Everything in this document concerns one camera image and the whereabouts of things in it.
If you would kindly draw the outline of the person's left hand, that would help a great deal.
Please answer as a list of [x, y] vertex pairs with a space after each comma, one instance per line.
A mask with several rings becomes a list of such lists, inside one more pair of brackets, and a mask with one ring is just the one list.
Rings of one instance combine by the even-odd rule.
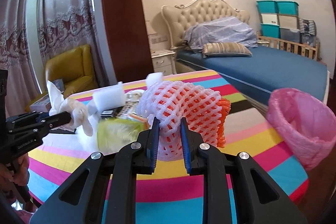
[[11, 190], [11, 184], [17, 184], [18, 186], [26, 186], [29, 182], [30, 174], [28, 171], [30, 158], [28, 154], [25, 154], [18, 158], [18, 168], [16, 171], [10, 171], [8, 168], [1, 164], [0, 166], [0, 186], [1, 190], [8, 192]]

